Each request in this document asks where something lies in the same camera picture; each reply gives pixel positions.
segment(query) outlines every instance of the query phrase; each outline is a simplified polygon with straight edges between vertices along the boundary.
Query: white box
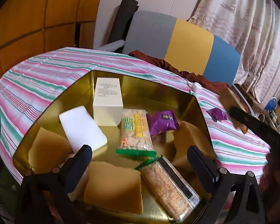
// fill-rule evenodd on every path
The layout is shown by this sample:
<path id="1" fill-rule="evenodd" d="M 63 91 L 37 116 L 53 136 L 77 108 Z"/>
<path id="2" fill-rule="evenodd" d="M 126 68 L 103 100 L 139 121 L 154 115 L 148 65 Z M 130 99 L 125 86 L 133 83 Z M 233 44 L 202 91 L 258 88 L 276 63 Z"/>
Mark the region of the white box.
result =
<path id="1" fill-rule="evenodd" d="M 122 117 L 119 78 L 98 77 L 93 99 L 93 118 L 97 125 L 117 126 Z"/>

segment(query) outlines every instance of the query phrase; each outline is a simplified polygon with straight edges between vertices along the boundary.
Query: purple package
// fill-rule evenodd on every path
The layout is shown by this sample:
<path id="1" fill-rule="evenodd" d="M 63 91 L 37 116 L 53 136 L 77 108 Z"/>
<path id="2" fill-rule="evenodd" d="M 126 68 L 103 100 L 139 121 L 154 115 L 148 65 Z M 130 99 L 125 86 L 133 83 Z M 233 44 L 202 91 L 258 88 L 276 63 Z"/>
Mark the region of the purple package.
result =
<path id="1" fill-rule="evenodd" d="M 146 118 L 151 136 L 179 128 L 174 110 L 147 114 Z"/>
<path id="2" fill-rule="evenodd" d="M 213 108 L 211 110 L 207 111 L 208 114 L 212 117 L 212 119 L 217 122 L 218 120 L 221 122 L 221 120 L 227 120 L 227 115 L 225 112 L 223 112 L 219 108 Z"/>

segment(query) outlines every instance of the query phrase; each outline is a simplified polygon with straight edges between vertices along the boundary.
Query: brown sponge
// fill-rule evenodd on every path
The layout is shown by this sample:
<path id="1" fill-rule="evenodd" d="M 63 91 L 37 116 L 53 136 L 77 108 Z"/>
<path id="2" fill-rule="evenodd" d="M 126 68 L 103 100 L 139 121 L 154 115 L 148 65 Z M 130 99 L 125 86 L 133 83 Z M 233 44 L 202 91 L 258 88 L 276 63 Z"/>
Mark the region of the brown sponge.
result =
<path id="1" fill-rule="evenodd" d="M 28 162 L 35 173 L 48 173 L 64 163 L 71 152 L 67 139 L 41 127 L 28 151 Z"/>
<path id="2" fill-rule="evenodd" d="M 179 129 L 174 131 L 173 135 L 173 143 L 176 148 L 176 155 L 172 161 L 174 166 L 193 171 L 187 160 L 187 150 L 193 145 L 196 145 L 204 156 L 215 159 L 215 152 L 209 140 L 198 127 L 186 121 L 182 121 Z"/>
<path id="3" fill-rule="evenodd" d="M 112 211 L 143 214 L 140 172 L 92 161 L 84 202 Z"/>

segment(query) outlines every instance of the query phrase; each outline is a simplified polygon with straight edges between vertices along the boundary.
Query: snack package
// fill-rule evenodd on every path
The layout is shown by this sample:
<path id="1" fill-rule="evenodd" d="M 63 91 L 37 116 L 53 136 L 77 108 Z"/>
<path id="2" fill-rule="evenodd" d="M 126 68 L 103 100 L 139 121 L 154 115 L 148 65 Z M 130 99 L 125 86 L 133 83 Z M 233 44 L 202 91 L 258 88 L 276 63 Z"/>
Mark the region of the snack package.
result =
<path id="1" fill-rule="evenodd" d="M 123 109 L 118 154 L 155 156 L 145 110 Z"/>
<path id="2" fill-rule="evenodd" d="M 151 113 L 147 114 L 146 117 L 151 136 L 168 130 L 177 130 L 179 127 L 174 110 Z"/>
<path id="3" fill-rule="evenodd" d="M 184 221 L 201 200 L 165 156 L 145 161 L 135 169 L 177 223 Z"/>

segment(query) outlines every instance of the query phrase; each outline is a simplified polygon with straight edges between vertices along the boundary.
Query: brown blanket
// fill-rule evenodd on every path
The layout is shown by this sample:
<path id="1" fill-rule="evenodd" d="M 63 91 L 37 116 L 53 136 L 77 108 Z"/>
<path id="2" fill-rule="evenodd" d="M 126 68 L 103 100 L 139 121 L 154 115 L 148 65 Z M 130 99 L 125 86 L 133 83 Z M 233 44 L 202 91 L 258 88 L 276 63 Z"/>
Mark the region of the brown blanket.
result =
<path id="1" fill-rule="evenodd" d="M 193 73 L 193 72 L 190 73 L 190 72 L 187 72 L 187 71 L 178 71 L 176 68 L 174 68 L 172 65 L 170 65 L 167 61 L 165 61 L 163 59 L 158 59 L 158 58 L 154 58 L 154 57 L 151 57 L 149 55 L 146 55 L 146 54 L 142 53 L 140 50 L 134 50 L 131 53 L 129 53 L 129 55 L 133 56 L 135 58 L 141 59 L 143 61 L 146 61 L 146 62 L 148 62 L 152 65 L 155 65 L 157 67 L 160 67 L 164 70 L 171 71 L 171 72 L 181 76 L 182 78 L 186 78 L 190 82 L 198 82 L 204 88 L 206 88 L 206 89 L 208 89 L 208 90 L 210 90 L 210 91 L 212 91 L 212 92 L 214 92 L 218 95 L 221 94 L 221 92 L 225 89 L 225 87 L 228 87 L 232 90 L 232 88 L 229 87 L 226 82 L 210 82 L 202 75 L 197 75 L 196 76 L 195 73 Z M 244 106 L 246 112 L 248 112 L 248 107 L 245 105 L 245 103 L 242 102 L 242 100 L 239 97 L 238 97 L 238 99 L 241 101 L 241 103 Z"/>

